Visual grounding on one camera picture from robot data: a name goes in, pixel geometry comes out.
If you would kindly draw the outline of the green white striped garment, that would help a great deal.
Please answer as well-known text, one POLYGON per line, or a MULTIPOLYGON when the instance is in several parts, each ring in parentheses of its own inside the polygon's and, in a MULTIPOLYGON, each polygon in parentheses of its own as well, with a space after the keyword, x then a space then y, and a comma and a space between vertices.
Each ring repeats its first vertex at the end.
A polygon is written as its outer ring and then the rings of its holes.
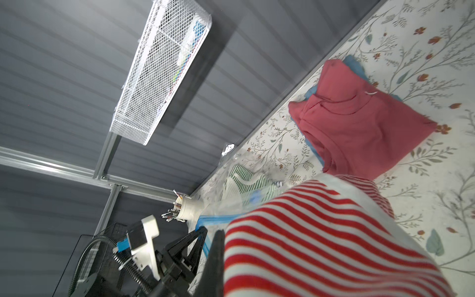
POLYGON ((265 173, 254 173, 242 165, 234 165, 223 185, 222 200, 248 208, 264 204, 284 190, 282 181, 275 181, 265 173))

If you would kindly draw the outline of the clear vacuum bag blue zip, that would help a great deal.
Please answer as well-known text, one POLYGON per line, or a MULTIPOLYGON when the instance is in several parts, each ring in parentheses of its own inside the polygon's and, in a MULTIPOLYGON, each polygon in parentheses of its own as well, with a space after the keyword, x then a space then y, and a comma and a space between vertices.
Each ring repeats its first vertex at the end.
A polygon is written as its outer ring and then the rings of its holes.
POLYGON ((249 152, 238 153, 234 144, 226 144, 217 171, 197 193, 204 209, 195 212, 197 217, 188 223, 188 227, 194 231, 204 226, 208 233, 198 273, 189 293, 194 293, 199 286, 215 233, 225 230, 234 219, 257 209, 291 187, 282 174, 271 173, 262 162, 246 165, 244 158, 249 156, 249 152))

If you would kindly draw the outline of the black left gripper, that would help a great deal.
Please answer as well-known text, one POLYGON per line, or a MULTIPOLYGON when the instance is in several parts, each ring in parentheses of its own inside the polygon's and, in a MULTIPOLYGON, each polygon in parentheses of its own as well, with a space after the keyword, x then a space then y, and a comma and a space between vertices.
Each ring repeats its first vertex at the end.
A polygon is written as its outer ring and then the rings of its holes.
POLYGON ((146 277, 127 258, 126 252, 114 252, 112 258, 136 283, 137 289, 127 293, 103 274, 96 272, 79 283, 71 280, 72 297, 189 297, 188 289, 197 276, 200 256, 207 237, 204 226, 188 233, 186 236, 165 246, 164 250, 155 252, 159 279, 152 275, 146 277))

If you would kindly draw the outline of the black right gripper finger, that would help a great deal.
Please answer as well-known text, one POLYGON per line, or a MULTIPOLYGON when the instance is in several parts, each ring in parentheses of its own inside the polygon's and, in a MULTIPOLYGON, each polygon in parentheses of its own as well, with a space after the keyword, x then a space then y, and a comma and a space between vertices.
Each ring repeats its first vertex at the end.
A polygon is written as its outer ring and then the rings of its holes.
POLYGON ((224 252, 225 232, 219 230, 214 235, 209 257, 194 297, 224 296, 224 252))

